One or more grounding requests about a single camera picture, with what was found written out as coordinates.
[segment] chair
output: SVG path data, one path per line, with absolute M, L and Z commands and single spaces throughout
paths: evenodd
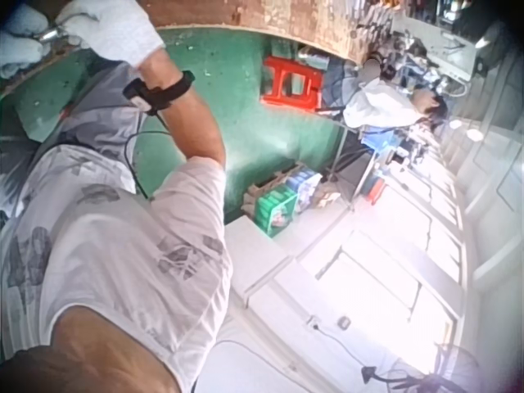
M 267 57 L 264 65 L 273 69 L 274 77 L 272 91 L 260 97 L 262 102 L 271 105 L 292 106 L 305 111 L 314 111 L 318 107 L 322 87 L 321 70 L 275 56 Z M 283 87 L 286 77 L 292 74 L 304 77 L 302 94 L 292 94 L 291 96 L 284 94 Z

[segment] power cord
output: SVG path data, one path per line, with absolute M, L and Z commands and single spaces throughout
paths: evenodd
M 165 129 L 169 129 L 167 124 L 164 122 L 164 119 L 162 119 L 159 114 L 156 114 L 156 118 L 160 121 L 160 123 L 164 126 Z M 144 187 L 142 187 L 142 184 L 140 184 L 140 182 L 138 181 L 137 173 L 135 172 L 133 166 L 131 165 L 131 161 L 129 160 L 129 157 L 128 157 L 129 142 L 131 142 L 138 135 L 142 135 L 142 134 L 145 134 L 145 133 L 164 134 L 164 135 L 169 135 L 169 136 L 171 136 L 171 134 L 168 131 L 138 131 L 138 129 L 137 129 L 137 132 L 134 133 L 134 134 L 129 135 L 128 139 L 125 141 L 125 144 L 124 144 L 124 159 L 125 159 L 125 163 L 127 164 L 129 170 L 131 171 L 131 175 L 133 176 L 133 180 L 137 184 L 137 187 L 140 190 L 140 193 L 144 196 L 144 198 L 149 199 L 149 196 L 147 195 L 146 190 L 144 190 Z
M 340 341 L 338 338 L 332 336 L 331 334 L 324 332 L 320 328 L 320 326 L 318 324 L 313 325 L 313 330 L 316 330 L 317 332 L 319 332 L 323 336 L 325 336 L 325 337 L 335 341 L 355 362 L 360 364 L 362 367 L 366 367 L 366 365 L 364 363 L 362 363 L 362 361 L 359 358 L 357 358 L 355 355 L 353 355 L 350 352 L 350 350 L 347 349 L 347 347 L 344 345 L 344 343 L 342 343 L 342 341 Z
M 297 385 L 299 388 L 301 388 L 303 391 L 306 391 L 307 393 L 313 393 L 313 391 L 311 391 L 310 389 L 308 389 L 307 387 L 305 387 L 304 385 L 300 384 L 299 382 L 295 381 L 294 379 L 288 377 L 286 374 L 284 374 L 282 371 L 280 371 L 278 368 L 276 368 L 275 366 L 273 366 L 269 361 L 267 361 L 263 356 L 260 356 L 259 354 L 257 354 L 256 352 L 254 352 L 249 346 L 246 346 L 244 344 L 242 344 L 241 342 L 239 341 L 234 341 L 234 340 L 221 340 L 221 341 L 218 341 L 215 346 L 213 348 L 216 348 L 217 346 L 220 346 L 222 344 L 233 344 L 235 346 L 240 346 L 241 348 L 243 348 L 244 350 L 248 351 L 249 353 L 251 353 L 252 355 L 256 356 L 258 359 L 262 360 L 267 366 L 269 366 L 274 372 L 278 373 L 281 377 L 284 377 L 286 378 L 289 382 L 292 382 L 294 383 L 295 385 Z M 195 392 L 196 391 L 196 384 L 195 386 L 193 386 L 192 388 L 192 392 Z

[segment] white shirt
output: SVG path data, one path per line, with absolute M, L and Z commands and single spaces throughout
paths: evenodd
M 145 201 L 122 163 L 82 147 L 50 150 L 0 237 L 6 357 L 49 345 L 58 317 L 83 305 L 189 392 L 228 304 L 224 189 L 224 170 L 197 157 Z
M 404 127 L 421 117 L 406 96 L 379 78 L 361 86 L 344 109 L 344 121 L 355 129 L 362 125 Z

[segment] wrist strap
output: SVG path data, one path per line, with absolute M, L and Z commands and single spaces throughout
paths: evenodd
M 195 80 L 195 75 L 191 71 L 184 71 L 182 74 L 182 78 L 176 84 L 165 90 L 161 88 L 150 90 L 143 80 L 136 78 L 125 87 L 124 96 L 141 111 L 154 116 L 158 111 L 168 108 L 171 102 L 187 93 Z

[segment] hand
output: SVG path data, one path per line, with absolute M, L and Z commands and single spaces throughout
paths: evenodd
M 164 41 L 135 0 L 74 0 L 56 23 L 101 57 L 139 67 Z
M 9 79 L 18 70 L 42 60 L 48 45 L 26 38 L 42 33 L 49 26 L 40 12 L 22 4 L 0 30 L 0 78 Z

